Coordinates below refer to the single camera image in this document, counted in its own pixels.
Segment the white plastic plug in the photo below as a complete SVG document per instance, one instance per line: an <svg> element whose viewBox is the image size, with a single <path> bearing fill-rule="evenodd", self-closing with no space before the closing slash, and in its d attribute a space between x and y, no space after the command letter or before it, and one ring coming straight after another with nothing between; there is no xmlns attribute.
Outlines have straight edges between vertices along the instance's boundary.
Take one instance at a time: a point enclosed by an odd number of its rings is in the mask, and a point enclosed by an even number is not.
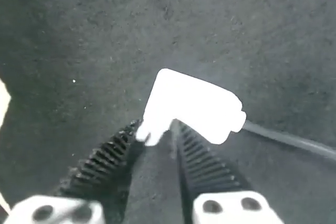
<svg viewBox="0 0 336 224"><path fill-rule="evenodd" d="M213 144L225 142L231 131L242 129L246 114L232 92L170 69L162 69L148 99L138 141L156 145L178 119Z"/></svg>

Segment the power cord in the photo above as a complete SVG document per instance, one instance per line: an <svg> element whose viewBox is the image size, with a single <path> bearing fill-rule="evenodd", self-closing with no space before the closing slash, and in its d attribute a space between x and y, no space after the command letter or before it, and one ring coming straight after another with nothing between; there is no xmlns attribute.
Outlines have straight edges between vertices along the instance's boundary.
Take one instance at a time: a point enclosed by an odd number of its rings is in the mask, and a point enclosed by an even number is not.
<svg viewBox="0 0 336 224"><path fill-rule="evenodd" d="M294 136L288 133L284 133L284 132L277 132L274 130L269 130L267 128L264 128L258 124L246 121L244 126L243 126L243 130L246 130L248 132L252 132L255 133L257 135L266 137L268 139L280 142L280 143L284 143L287 145L291 145L306 151L310 151L312 153L321 155L323 157L332 159L334 161L336 161L336 150L334 150L333 148L318 143L316 141L312 141L303 137L299 137L299 136Z"/></svg>

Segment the black gripper pad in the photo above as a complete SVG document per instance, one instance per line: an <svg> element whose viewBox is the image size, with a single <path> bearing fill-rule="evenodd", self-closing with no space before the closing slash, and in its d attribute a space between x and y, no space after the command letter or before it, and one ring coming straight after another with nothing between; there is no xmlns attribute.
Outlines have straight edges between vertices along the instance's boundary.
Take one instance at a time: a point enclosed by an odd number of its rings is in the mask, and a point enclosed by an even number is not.
<svg viewBox="0 0 336 224"><path fill-rule="evenodd" d="M178 129L177 163L185 223L192 223L194 200L204 193L251 190L250 185L232 165L211 151L210 145L188 125L175 120Z"/></svg>
<svg viewBox="0 0 336 224"><path fill-rule="evenodd" d="M132 170L144 151L135 140L140 121L133 121L108 142L95 148L88 159L79 161L61 180L54 196L97 200L102 203L107 223L121 223L127 205Z"/></svg>

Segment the mounting screw hole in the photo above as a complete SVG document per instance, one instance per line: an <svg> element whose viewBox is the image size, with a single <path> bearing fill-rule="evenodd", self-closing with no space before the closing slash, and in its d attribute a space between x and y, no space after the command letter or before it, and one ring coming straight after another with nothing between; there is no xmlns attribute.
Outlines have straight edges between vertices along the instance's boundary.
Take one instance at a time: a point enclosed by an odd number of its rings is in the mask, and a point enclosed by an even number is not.
<svg viewBox="0 0 336 224"><path fill-rule="evenodd" d="M35 221L43 221L50 218L53 214L54 208L51 205L45 205L37 208L33 213L33 219Z"/></svg>
<svg viewBox="0 0 336 224"><path fill-rule="evenodd" d="M261 209L260 203L253 198L244 198L241 200L241 203L245 210L259 211Z"/></svg>
<svg viewBox="0 0 336 224"><path fill-rule="evenodd" d="M223 209L218 202L214 200L207 200L203 203L203 211L207 213L218 214L223 212Z"/></svg>
<svg viewBox="0 0 336 224"><path fill-rule="evenodd" d="M92 217L92 210L89 205L85 204L73 212L71 219L73 223L88 223Z"/></svg>

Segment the gray carpet surface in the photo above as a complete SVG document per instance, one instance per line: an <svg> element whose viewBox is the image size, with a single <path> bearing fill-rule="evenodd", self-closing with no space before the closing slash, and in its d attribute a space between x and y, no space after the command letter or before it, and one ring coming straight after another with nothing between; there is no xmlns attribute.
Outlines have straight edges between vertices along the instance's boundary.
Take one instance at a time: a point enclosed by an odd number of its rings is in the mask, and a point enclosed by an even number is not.
<svg viewBox="0 0 336 224"><path fill-rule="evenodd" d="M334 0L0 3L0 78L13 97L0 132L0 189L11 204L51 190L141 117L161 68L234 92L255 123L336 146ZM285 223L335 222L332 162L246 132L214 149ZM156 151L146 161L126 222L181 223L167 179L174 162Z"/></svg>

